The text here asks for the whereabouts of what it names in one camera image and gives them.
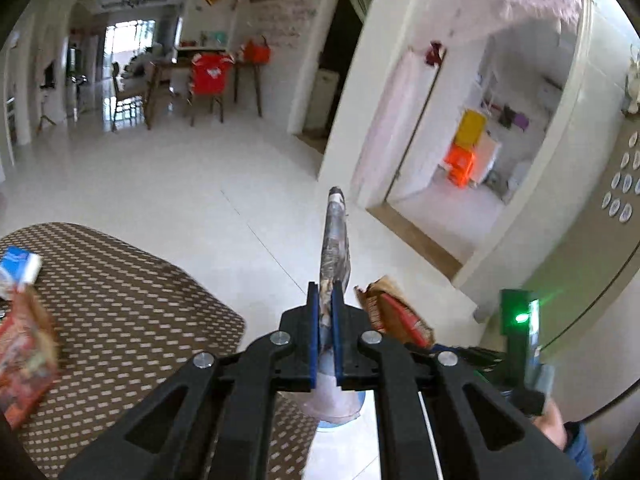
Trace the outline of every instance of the red jacket on chair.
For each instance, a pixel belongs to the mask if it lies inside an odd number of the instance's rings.
[[[231,56],[196,54],[191,61],[191,93],[217,95],[225,91],[226,71],[233,65]]]

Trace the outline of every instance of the red and brown package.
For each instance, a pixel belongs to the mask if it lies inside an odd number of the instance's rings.
[[[375,330],[388,333],[403,343],[414,343],[424,348],[434,345],[433,328],[409,305],[388,276],[370,283],[367,290],[355,287],[355,293]]]
[[[58,346],[49,314],[33,288],[16,292],[0,323],[0,410],[17,428],[58,372]]]

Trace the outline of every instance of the brown patterned tablecloth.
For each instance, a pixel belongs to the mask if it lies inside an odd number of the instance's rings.
[[[61,345],[60,378],[18,433],[48,478],[192,354],[231,354],[244,332],[183,270],[87,227],[38,224],[9,245],[42,256],[36,290]],[[316,426],[278,396],[268,478],[302,477]]]

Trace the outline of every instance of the chair backrest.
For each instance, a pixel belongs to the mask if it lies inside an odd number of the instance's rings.
[[[113,81],[113,92],[118,100],[118,94],[120,93],[120,86],[118,85],[118,76],[120,75],[120,64],[115,61],[111,64],[111,79]]]
[[[225,91],[226,72],[233,62],[231,56],[223,54],[194,56],[191,62],[191,92],[222,94]]]

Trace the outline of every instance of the orange stool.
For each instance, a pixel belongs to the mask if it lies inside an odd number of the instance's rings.
[[[444,162],[451,166],[448,179],[458,187],[465,187],[469,183],[471,170],[476,161],[476,154],[456,144],[452,144]]]

